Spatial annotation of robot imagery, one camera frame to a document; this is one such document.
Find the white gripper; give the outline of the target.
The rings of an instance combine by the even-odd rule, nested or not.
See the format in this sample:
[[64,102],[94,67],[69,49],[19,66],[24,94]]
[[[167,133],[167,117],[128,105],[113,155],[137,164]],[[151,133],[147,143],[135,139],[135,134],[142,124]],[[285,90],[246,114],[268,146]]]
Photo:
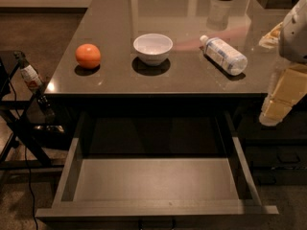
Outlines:
[[[283,58],[307,63],[307,0],[299,0],[283,22],[261,37],[259,45],[267,49],[278,45],[279,55]],[[259,115],[262,125],[277,126],[307,95],[307,65],[298,63],[282,70],[279,76],[274,76]]]

